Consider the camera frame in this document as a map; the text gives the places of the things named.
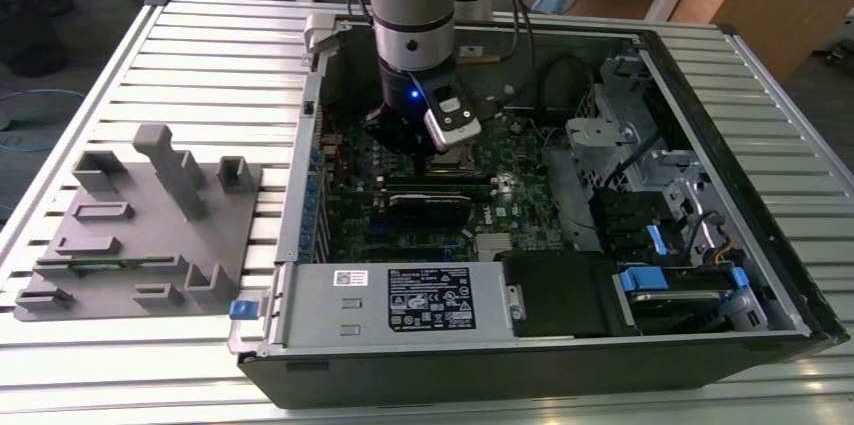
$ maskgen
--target aluminum profile table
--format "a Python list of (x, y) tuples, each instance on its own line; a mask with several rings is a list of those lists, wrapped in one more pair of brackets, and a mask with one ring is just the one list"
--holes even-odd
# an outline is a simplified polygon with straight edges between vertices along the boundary
[[(246, 0), (144, 7), (0, 236), (0, 423), (850, 423), (854, 342), (699, 390), (295, 412), (276, 409), (238, 370), (227, 316), (13, 319), (15, 296), (75, 193), (79, 152), (142, 160), (130, 140), (147, 122), (170, 123), (176, 148), (199, 161), (244, 155), (263, 164), (242, 289), (270, 286), (307, 76), (303, 27), (308, 14), (336, 10)], [(658, 31), (854, 333), (851, 175), (741, 38), (709, 26), (539, 21)], [(262, 333), (250, 322), (242, 336)]]

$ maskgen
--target blue tab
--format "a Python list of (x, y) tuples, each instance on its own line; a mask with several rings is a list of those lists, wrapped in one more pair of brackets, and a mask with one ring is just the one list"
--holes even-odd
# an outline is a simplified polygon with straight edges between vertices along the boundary
[(735, 280), (735, 286), (745, 288), (750, 286), (750, 278), (747, 278), (747, 272), (742, 267), (733, 268), (733, 279)]
[(619, 274), (619, 283), (622, 284), (623, 291), (626, 292), (634, 292), (635, 288), (638, 288), (635, 281), (631, 279), (631, 274), (627, 271)]
[(650, 237), (653, 238), (653, 243), (655, 244), (655, 252), (658, 252), (659, 255), (669, 255), (670, 250), (667, 249), (667, 244), (665, 244), (662, 232), (658, 230), (658, 227), (655, 225), (647, 225), (646, 231), (650, 232)]
[(667, 290), (670, 288), (661, 267), (629, 267), (619, 274), (619, 281), (627, 292)]
[(228, 316), (232, 320), (258, 319), (262, 304), (255, 300), (234, 300), (228, 307)]

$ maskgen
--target floor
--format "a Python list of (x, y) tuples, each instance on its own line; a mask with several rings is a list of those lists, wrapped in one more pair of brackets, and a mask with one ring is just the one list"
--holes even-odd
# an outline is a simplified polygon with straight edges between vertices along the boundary
[[(71, 64), (40, 79), (15, 77), (0, 67), (0, 93), (32, 88), (64, 88), (85, 93), (110, 59), (144, 0), (75, 0), (76, 10), (55, 20), (60, 38), (69, 48)], [(811, 58), (786, 86), (819, 132), (845, 163), (854, 164), (854, 78)], [(13, 119), (0, 132), (0, 145), (49, 147), (57, 140), (77, 107), (71, 96), (27, 95), (0, 102)], [(0, 226), (35, 177), (47, 152), (0, 150)]]

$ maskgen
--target circuit board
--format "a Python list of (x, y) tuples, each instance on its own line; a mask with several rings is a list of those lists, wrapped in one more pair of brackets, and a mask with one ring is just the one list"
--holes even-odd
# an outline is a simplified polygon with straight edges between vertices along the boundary
[[(551, 140), (551, 136), (543, 135), (550, 131), (538, 130), (527, 118), (514, 114), (483, 124), (476, 143), (435, 157), (427, 171), (428, 176), (467, 177), (491, 185), (474, 200), (464, 228), (442, 233), (406, 230), (378, 233), (371, 227), (371, 208), (379, 184), (383, 179), (411, 177), (412, 163), (406, 156), (380, 147), (363, 132), (360, 123), (342, 125), (324, 135), (332, 183), (331, 262), (476, 261), (475, 240), (482, 234), (508, 234), (514, 249), (566, 247), (542, 165), (543, 149), (558, 146), (563, 140), (558, 136), (563, 134), (555, 133)], [(475, 186), (468, 188), (450, 186), (448, 192), (474, 193)]]

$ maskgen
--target power supply label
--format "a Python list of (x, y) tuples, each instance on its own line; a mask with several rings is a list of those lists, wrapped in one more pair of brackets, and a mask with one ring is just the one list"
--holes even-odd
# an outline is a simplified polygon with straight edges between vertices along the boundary
[(395, 332), (476, 328), (468, 269), (388, 270), (388, 326)]

